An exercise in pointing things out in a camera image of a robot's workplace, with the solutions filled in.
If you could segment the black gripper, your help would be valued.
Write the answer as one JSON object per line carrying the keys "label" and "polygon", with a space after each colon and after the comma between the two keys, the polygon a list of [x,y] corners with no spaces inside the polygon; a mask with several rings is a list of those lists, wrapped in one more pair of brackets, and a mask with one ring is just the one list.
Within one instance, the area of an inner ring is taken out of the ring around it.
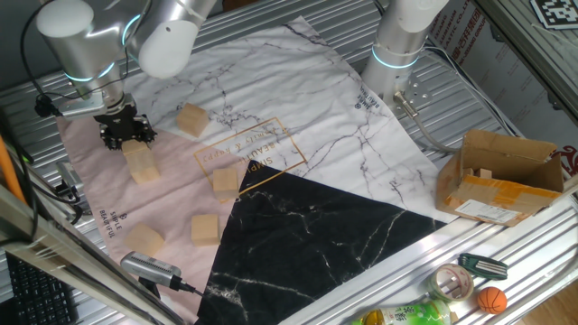
{"label": "black gripper", "polygon": [[94,119],[99,122],[101,140],[111,151],[121,150],[124,138],[150,144],[157,136],[147,116],[139,116],[133,105],[126,105],[112,115],[95,116]]}

